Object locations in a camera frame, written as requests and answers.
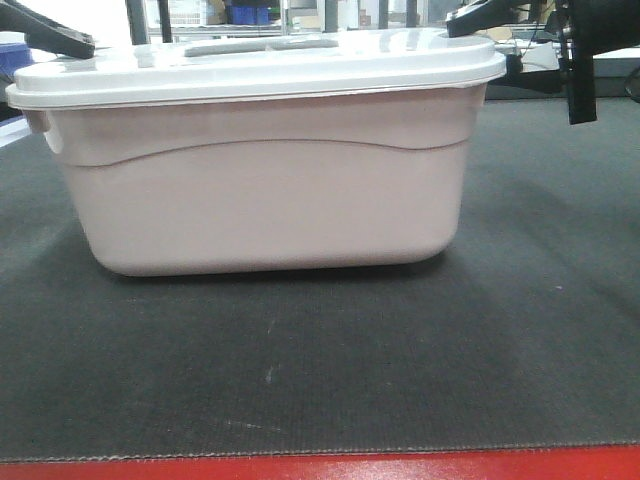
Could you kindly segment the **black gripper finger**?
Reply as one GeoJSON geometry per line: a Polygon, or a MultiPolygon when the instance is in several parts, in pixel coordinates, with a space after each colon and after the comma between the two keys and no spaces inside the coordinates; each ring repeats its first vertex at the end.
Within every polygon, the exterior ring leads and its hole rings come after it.
{"type": "Polygon", "coordinates": [[[499,27],[512,22],[517,15],[519,1],[471,1],[446,15],[448,36],[457,38],[480,30],[499,27]]]}
{"type": "Polygon", "coordinates": [[[22,33],[30,48],[53,54],[91,59],[95,53],[91,35],[56,22],[18,1],[1,2],[1,31],[22,33]]]}

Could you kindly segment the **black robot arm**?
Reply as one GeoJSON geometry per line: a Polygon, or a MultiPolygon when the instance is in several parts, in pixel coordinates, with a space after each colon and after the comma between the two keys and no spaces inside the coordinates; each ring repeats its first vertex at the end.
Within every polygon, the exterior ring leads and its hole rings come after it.
{"type": "MultiPolygon", "coordinates": [[[[566,90],[569,122],[597,119],[594,57],[639,44],[637,1],[554,1],[547,29],[560,44],[558,65],[548,74],[526,74],[522,54],[507,55],[507,86],[566,90]]],[[[64,26],[18,1],[1,3],[1,30],[21,33],[28,47],[65,58],[91,59],[89,34],[64,26]]]]}

